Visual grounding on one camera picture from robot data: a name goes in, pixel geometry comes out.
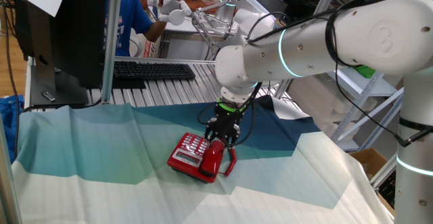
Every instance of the green object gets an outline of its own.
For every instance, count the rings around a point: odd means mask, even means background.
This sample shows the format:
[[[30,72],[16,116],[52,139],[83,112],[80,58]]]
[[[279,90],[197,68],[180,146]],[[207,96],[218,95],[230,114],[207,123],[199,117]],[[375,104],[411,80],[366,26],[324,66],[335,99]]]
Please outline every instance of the green object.
[[[357,68],[354,68],[360,75],[363,77],[370,79],[373,74],[376,72],[373,68],[369,68],[367,66],[359,66]]]

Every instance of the black keyboard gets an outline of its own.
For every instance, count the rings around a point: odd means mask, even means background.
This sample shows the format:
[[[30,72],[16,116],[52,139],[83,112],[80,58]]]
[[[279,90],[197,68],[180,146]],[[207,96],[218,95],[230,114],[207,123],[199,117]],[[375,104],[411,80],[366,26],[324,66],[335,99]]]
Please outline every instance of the black keyboard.
[[[114,62],[119,79],[193,79],[196,75],[187,64],[140,64]]]

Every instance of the person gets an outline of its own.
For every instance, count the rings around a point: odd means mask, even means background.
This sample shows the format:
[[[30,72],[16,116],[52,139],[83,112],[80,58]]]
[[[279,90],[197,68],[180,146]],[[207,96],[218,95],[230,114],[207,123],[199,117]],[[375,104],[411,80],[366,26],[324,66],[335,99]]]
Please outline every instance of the person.
[[[108,4],[109,0],[106,1],[106,20],[108,17]],[[143,34],[148,41],[155,42],[164,32],[166,25],[166,22],[150,21],[140,0],[121,0],[116,56],[130,56],[129,39],[131,38],[132,28],[137,34]]]

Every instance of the wire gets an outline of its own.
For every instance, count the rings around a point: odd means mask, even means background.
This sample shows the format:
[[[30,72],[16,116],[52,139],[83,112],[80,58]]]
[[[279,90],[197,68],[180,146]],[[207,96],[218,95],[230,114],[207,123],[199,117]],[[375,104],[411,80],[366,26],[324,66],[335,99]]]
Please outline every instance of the wire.
[[[3,11],[6,14],[6,6],[5,1],[1,0],[1,6]],[[12,89],[14,90],[15,102],[16,102],[16,130],[15,130],[15,148],[14,148],[14,159],[17,156],[17,148],[18,148],[18,133],[20,131],[20,102],[18,99],[18,92],[16,91],[16,86],[14,82],[14,74],[12,73],[12,64],[11,64],[11,55],[9,50],[9,27],[7,26],[7,22],[5,23],[6,27],[6,58],[7,58],[7,67],[9,68],[9,77],[12,84]]]
[[[101,101],[102,101],[102,98],[100,98],[99,100],[97,100],[95,103],[93,103],[93,104],[91,104],[91,105],[86,105],[86,106],[70,106],[70,107],[71,107],[72,109],[84,109],[84,108],[90,108],[90,107],[92,107],[92,106],[96,106],[96,105],[98,105],[99,103],[101,103]],[[36,106],[29,106],[29,107],[25,108],[25,109],[22,111],[22,113],[29,112],[30,110],[33,110],[33,109],[37,109],[37,107],[36,107]]]
[[[208,60],[209,51],[210,51],[210,47],[208,47],[208,52],[206,52],[206,56],[204,57],[204,60],[205,60],[205,61]]]
[[[11,19],[9,19],[9,15],[7,14],[7,11],[6,11],[6,8],[5,8],[6,2],[7,2],[8,8],[11,10],[11,15],[14,14],[14,12],[12,11],[12,8],[11,8],[9,0],[1,0],[2,6],[4,7],[3,11],[5,13],[5,19],[6,19],[6,23],[7,23],[7,25],[5,24],[5,27],[10,27],[11,28],[11,30],[10,30],[11,34],[16,38],[16,34],[14,32],[14,25],[13,25],[13,23],[14,23],[13,16],[11,17]]]
[[[285,16],[288,20],[290,20],[290,19],[289,19],[289,16],[287,16],[287,14],[285,14],[285,13],[283,13],[283,12],[270,12],[270,13],[268,13],[268,14],[265,14],[265,15],[261,16],[261,17],[260,17],[260,18],[259,18],[259,19],[254,23],[254,25],[251,27],[250,32],[248,33],[248,36],[246,37],[246,40],[249,40],[249,39],[250,39],[251,34],[252,34],[252,31],[254,30],[254,28],[256,28],[257,24],[258,24],[260,21],[262,21],[262,20],[265,19],[266,17],[268,17],[268,16],[270,16],[270,15],[273,15],[273,14],[281,14],[281,15]]]
[[[337,88],[340,91],[340,93],[354,106],[356,107],[359,111],[361,111],[366,117],[368,117],[368,119],[370,119],[372,122],[374,122],[375,124],[377,124],[379,127],[383,128],[384,130],[386,130],[387,132],[389,132],[392,135],[396,135],[396,133],[392,132],[390,129],[386,128],[385,126],[381,125],[380,123],[378,123],[376,120],[374,120],[370,115],[368,115],[368,113],[366,113],[364,110],[362,110],[358,105],[356,105],[356,103],[354,103],[351,99],[349,99],[349,97],[343,92],[343,90],[340,87],[340,84],[338,83],[338,63],[336,63],[336,84],[337,84]]]
[[[321,16],[332,14],[334,12],[335,12],[335,10],[333,9],[333,10],[328,10],[328,11],[325,11],[325,12],[321,12],[320,14],[315,14],[315,15],[310,16],[310,17],[301,18],[301,19],[299,19],[297,21],[294,21],[294,22],[288,24],[287,26],[284,26],[284,27],[281,27],[281,28],[276,28],[275,30],[272,30],[272,31],[270,31],[270,32],[268,32],[268,33],[260,36],[260,37],[257,37],[255,39],[251,39],[251,40],[248,41],[248,43],[249,44],[253,44],[253,43],[257,42],[257,41],[260,41],[262,39],[270,37],[271,35],[277,34],[277,33],[281,32],[283,30],[286,30],[288,28],[292,28],[292,27],[295,27],[296,25],[302,24],[303,22],[306,22],[306,21],[309,21],[309,20],[313,20],[313,19],[317,19],[317,18],[319,18]]]
[[[91,104],[91,105],[86,105],[86,106],[70,106],[72,109],[84,109],[84,108],[90,108],[92,106],[96,106],[99,103],[101,103],[102,101],[102,95],[101,98],[99,100],[97,100],[95,103]]]
[[[249,136],[252,133],[252,129],[254,128],[254,102],[252,102],[251,104],[251,126],[250,126],[250,130],[248,131],[247,135],[240,141],[238,141],[237,143],[233,143],[230,145],[230,147],[235,147],[243,142],[245,142],[245,140],[247,140],[247,138],[249,138]]]

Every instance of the metal frame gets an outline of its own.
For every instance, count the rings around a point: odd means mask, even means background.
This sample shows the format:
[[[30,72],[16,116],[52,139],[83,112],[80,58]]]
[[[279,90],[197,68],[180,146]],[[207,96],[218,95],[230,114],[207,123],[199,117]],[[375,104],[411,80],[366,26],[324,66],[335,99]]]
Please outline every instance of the metal frame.
[[[365,87],[365,89],[361,92],[361,94],[355,100],[355,104],[358,107],[362,107],[364,105],[364,103],[368,99],[370,93],[373,91],[374,87],[376,86],[376,81],[382,79],[383,76],[384,76],[384,74],[381,72],[375,72],[374,73],[374,75],[370,79],[370,81],[367,84],[367,86]],[[334,134],[331,136],[332,141],[337,142],[337,140],[344,133],[344,130],[347,128],[347,126],[350,124],[350,122],[353,121],[353,118],[355,117],[357,112],[358,112],[358,108],[356,108],[355,106],[352,106],[349,113],[346,115],[346,117],[343,119],[343,121],[340,122],[340,124],[338,125]]]
[[[117,27],[119,25],[120,1],[109,0],[108,23],[106,35],[106,60],[104,66],[104,79],[102,84],[102,103],[110,101],[113,83],[114,56],[116,55]]]
[[[146,80],[145,89],[112,89],[110,93],[110,104],[130,103],[134,107],[145,106],[164,106],[175,104],[191,104],[215,102],[218,100],[221,84],[217,81],[213,61],[192,61],[192,60],[170,60],[158,58],[125,58],[116,57],[116,61],[141,62],[141,63],[181,63],[188,64],[196,77],[194,79],[166,79],[166,80]],[[30,83],[26,85],[26,91],[30,89]],[[276,89],[263,87],[258,96],[273,95]],[[87,91],[89,104],[95,103],[101,98],[101,89],[90,89]],[[300,108],[289,99],[283,101],[296,109]],[[54,110],[41,108],[33,112],[44,112]]]
[[[7,148],[3,120],[0,116],[0,223],[22,223],[16,197],[14,176]]]
[[[402,101],[403,101],[403,95],[400,95],[395,101],[394,105],[385,115],[385,117],[380,121],[380,124],[382,126],[387,127],[388,124],[391,122],[391,120],[397,115],[397,113],[400,112]],[[365,150],[367,148],[370,148],[373,145],[373,143],[378,139],[379,135],[383,132],[383,130],[384,129],[382,127],[377,126],[374,129],[373,133],[371,133],[368,139],[359,148],[359,150]]]
[[[397,166],[397,153],[395,153],[391,159],[386,162],[386,164],[374,175],[370,180],[370,184],[374,190],[379,188],[379,186],[387,179],[391,173],[396,169]]]
[[[404,91],[404,88],[402,88],[399,91],[397,91],[394,95],[391,95],[386,101],[384,101],[384,103],[380,104],[377,108],[375,108],[374,110],[372,110],[368,115],[371,116],[371,117],[375,116],[378,112],[382,111],[387,105],[391,104],[394,100],[396,100],[398,98],[402,98],[403,91]],[[341,136],[338,138],[338,140],[337,140],[336,143],[339,143],[340,141],[342,141],[345,137],[347,137],[348,135],[350,135],[355,129],[359,128],[361,125],[363,125],[364,123],[366,123],[368,120],[369,120],[369,118],[366,117],[366,116],[364,116],[355,125],[353,125],[353,127],[349,128],[343,134],[341,134]]]
[[[321,12],[324,12],[327,10],[328,6],[330,5],[332,0],[320,0],[319,4],[317,4],[316,10],[314,11],[314,14],[318,14]],[[284,80],[280,83],[277,89],[276,95],[279,95],[279,97],[276,96],[276,98],[281,99],[281,96],[288,88],[289,82]]]

